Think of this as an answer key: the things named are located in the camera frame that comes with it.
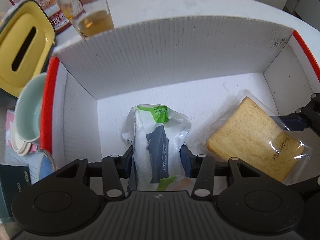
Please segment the plastic bag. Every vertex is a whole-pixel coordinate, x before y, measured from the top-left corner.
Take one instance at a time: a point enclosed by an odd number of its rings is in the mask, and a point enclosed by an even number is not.
[[[310,158],[299,134],[291,133],[247,90],[241,90],[234,103],[188,147],[217,161],[238,157],[287,185],[297,182]]]
[[[184,115],[162,105],[131,108],[122,137],[133,145],[129,190],[153,190],[151,184],[170,176],[185,176],[180,148],[191,128]]]
[[[180,191],[186,190],[191,195],[196,178],[189,179],[184,176],[172,176],[161,179],[157,191]]]

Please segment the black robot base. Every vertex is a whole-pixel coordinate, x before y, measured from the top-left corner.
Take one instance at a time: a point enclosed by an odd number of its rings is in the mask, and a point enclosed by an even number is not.
[[[281,116],[283,129],[310,127],[320,135],[319,96]],[[126,197],[120,178],[131,174],[132,150],[98,163],[75,160],[19,193],[12,213],[22,231],[14,239],[320,239],[319,177],[285,186],[236,157],[215,162],[182,146],[186,177],[196,178],[191,196],[132,191]],[[219,195],[213,195],[215,176],[227,178]],[[102,177],[103,195],[89,188],[90,177]]]

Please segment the white circular bolt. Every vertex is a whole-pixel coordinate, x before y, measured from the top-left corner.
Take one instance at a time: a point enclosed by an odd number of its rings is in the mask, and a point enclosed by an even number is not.
[[[205,188],[198,188],[195,190],[195,195],[198,197],[207,197],[210,195],[210,191]]]
[[[108,197],[120,197],[122,195],[122,191],[119,189],[110,189],[107,191]]]

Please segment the white table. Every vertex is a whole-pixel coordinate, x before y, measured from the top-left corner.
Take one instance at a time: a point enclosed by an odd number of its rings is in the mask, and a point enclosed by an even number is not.
[[[254,0],[108,0],[115,28],[160,18],[225,15],[261,19],[296,29],[320,64],[320,32],[298,18]],[[57,36],[60,50],[81,40],[73,27]]]

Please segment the green printed logo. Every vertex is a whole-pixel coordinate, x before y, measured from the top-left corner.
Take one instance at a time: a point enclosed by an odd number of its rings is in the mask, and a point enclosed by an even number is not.
[[[139,110],[149,111],[155,122],[165,123],[169,121],[168,108],[166,106],[156,106],[156,107],[141,107],[137,106]]]

